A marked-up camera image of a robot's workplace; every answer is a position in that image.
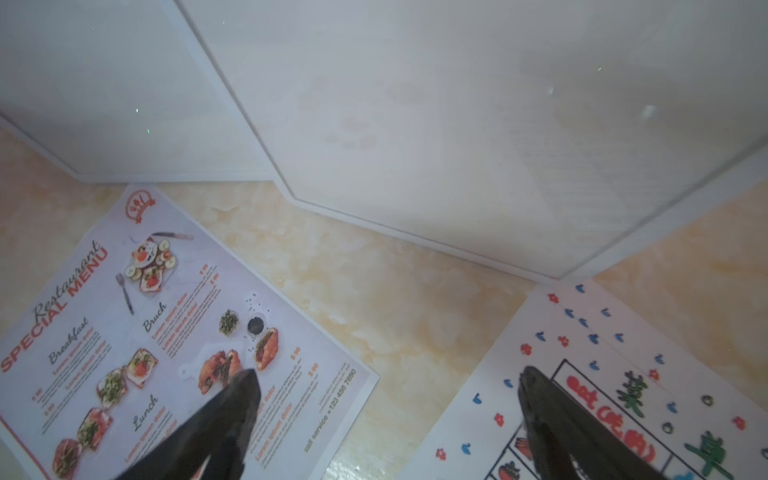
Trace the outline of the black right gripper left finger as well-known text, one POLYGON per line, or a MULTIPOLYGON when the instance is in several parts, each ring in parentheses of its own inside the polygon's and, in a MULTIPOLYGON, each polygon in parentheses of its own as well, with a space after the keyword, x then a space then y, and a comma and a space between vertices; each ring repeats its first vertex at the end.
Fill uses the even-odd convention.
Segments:
POLYGON ((239 479, 256 425, 261 389, 246 369, 121 479, 239 479))

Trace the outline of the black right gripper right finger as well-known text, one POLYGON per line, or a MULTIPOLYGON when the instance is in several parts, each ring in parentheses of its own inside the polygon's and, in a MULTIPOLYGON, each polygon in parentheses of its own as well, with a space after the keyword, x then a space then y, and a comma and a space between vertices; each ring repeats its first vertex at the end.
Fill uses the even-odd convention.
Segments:
POLYGON ((542 479, 661 479, 598 419, 534 366, 523 369, 518 398, 533 463, 542 479))

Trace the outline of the restaurant special menu sheet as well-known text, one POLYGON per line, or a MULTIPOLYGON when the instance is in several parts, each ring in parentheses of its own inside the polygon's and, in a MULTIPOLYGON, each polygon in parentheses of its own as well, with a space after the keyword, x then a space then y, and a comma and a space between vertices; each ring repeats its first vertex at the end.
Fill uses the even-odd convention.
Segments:
POLYGON ((1 339, 1 436, 32 479, 112 479, 235 373, 248 479, 318 479, 378 375, 171 200, 129 186, 1 339))

